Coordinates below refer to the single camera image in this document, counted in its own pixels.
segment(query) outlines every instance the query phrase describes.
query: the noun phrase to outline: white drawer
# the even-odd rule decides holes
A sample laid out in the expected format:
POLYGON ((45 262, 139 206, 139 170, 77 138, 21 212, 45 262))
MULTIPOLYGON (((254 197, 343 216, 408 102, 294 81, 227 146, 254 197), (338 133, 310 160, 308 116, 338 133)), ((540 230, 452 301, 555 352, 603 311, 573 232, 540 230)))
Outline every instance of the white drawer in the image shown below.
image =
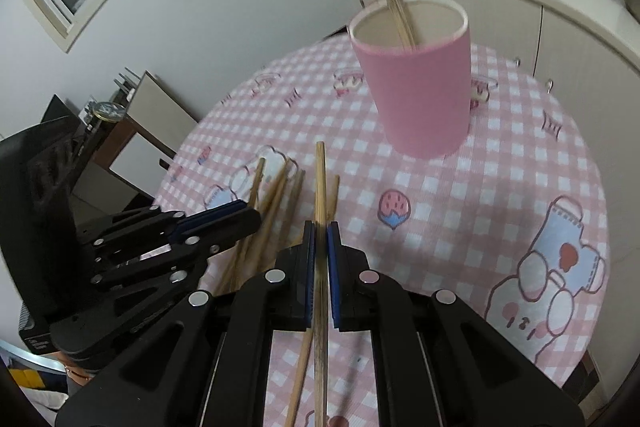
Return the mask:
POLYGON ((471 40, 495 49, 533 74, 538 54, 542 6, 527 0, 454 0, 469 16, 471 40))
POLYGON ((111 164, 111 171, 151 197, 156 195, 172 159, 136 133, 111 164))

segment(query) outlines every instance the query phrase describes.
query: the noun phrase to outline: silver screw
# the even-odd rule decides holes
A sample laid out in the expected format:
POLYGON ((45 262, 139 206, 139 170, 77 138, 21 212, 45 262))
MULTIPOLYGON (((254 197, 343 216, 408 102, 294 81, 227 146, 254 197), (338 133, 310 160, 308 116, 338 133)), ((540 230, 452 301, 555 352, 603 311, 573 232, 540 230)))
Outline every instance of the silver screw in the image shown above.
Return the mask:
POLYGON ((202 306, 207 303, 209 296, 202 291, 193 292, 189 295, 189 304, 193 307, 202 306))
POLYGON ((185 270, 178 270, 177 272, 173 272, 170 276, 169 276, 169 280, 174 283, 174 282, 180 282, 181 280, 185 279, 187 277, 187 272, 185 270))
POLYGON ((453 304, 456 301, 456 294, 451 290, 438 290, 436 292, 436 301, 442 304, 453 304))
POLYGON ((380 275, 378 275, 378 272, 374 272, 373 270, 364 270, 360 272, 360 275, 358 275, 358 277, 365 284, 373 284, 380 280, 380 275))
POLYGON ((284 281, 285 277, 285 273, 282 270, 277 269, 269 270, 266 274, 264 274, 264 278, 271 283, 284 281))

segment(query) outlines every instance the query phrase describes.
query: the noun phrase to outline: white cabinet door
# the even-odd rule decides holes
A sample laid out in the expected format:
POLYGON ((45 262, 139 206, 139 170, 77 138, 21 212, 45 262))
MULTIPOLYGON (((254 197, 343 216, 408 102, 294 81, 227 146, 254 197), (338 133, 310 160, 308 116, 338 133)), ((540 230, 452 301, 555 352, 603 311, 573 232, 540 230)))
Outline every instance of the white cabinet door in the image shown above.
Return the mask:
POLYGON ((136 133, 111 164, 111 171, 153 198, 172 161, 136 133))
POLYGON ((599 40, 545 10, 536 78, 552 79, 552 94, 578 124, 602 176, 611 265, 590 350, 611 396, 640 351, 640 75, 599 40))
POLYGON ((471 40, 515 60, 532 74, 538 53, 542 7, 527 0, 454 0, 469 16, 471 40))

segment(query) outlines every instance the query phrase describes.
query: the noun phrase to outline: round table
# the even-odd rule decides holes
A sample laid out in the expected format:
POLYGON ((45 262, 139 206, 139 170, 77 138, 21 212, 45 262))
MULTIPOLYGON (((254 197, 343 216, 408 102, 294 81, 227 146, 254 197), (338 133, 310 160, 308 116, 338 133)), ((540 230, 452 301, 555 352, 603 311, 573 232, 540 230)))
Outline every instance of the round table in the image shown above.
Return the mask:
MULTIPOLYGON (((307 172, 296 237, 313 218, 315 143, 324 140, 328 185, 341 176, 343 243, 408 290, 454 291, 562 385, 586 350, 607 282, 600 175, 575 122, 535 79, 475 45, 472 73, 488 102, 470 104, 470 132, 455 154, 424 161, 386 141, 346 35, 296 51, 198 124, 156 202, 193 214, 246 199, 260 156, 261 190, 290 156, 307 172)), ((211 258, 201 286, 215 288, 228 259, 211 258)), ((300 333, 274 334, 265 426, 284 423, 301 344, 300 333)), ((377 425, 369 335, 330 327, 329 354, 332 425, 377 425)), ((300 426, 313 420, 312 360, 300 426)))

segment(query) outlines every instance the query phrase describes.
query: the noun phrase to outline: tablecloth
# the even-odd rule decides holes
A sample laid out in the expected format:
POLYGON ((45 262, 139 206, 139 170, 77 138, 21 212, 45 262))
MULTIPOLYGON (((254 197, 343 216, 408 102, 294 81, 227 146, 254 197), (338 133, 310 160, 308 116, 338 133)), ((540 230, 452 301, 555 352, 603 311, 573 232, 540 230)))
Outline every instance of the tablecloth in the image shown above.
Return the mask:
MULTIPOLYGON (((454 291, 556 384, 583 356, 604 297, 608 236, 597 167, 572 118, 513 62, 472 46, 485 104, 470 103, 466 141, 430 161, 396 153, 378 123, 347 36, 274 60, 230 92, 185 140, 156 202, 188 214, 262 190, 285 156, 307 171, 291 237, 314 204, 314 151, 342 177, 345 245, 404 288, 454 291)), ((275 233, 280 223, 275 225, 275 233)), ((228 253, 210 259, 215 288, 228 253)), ((302 334, 276 332, 264 424, 287 413, 302 334)), ((332 426, 377 425, 370 337, 330 328, 332 426)), ((313 357, 296 425, 312 425, 313 357)))

